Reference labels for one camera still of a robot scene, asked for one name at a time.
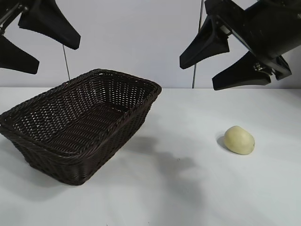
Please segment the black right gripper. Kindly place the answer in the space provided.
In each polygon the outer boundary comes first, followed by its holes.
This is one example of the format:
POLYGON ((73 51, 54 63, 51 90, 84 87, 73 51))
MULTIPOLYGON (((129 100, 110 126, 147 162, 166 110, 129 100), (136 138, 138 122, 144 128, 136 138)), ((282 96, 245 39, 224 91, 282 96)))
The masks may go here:
POLYGON ((282 80, 292 75, 283 54, 301 44, 301 2, 259 0, 242 9, 232 0, 205 1, 206 17, 200 31, 180 55, 180 68, 230 51, 228 29, 248 52, 212 78, 214 90, 271 83, 271 75, 282 80))

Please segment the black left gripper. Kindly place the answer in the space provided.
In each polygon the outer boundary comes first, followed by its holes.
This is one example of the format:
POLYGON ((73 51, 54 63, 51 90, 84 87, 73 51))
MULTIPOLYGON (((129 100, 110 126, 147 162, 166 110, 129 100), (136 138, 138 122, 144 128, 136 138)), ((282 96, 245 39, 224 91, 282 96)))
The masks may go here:
MULTIPOLYGON (((59 43, 78 49, 80 34, 65 18, 55 0, 1 0, 0 32, 22 14, 18 26, 22 29, 46 35, 59 43)), ((39 60, 0 36, 0 67, 24 73, 36 74, 39 60)))

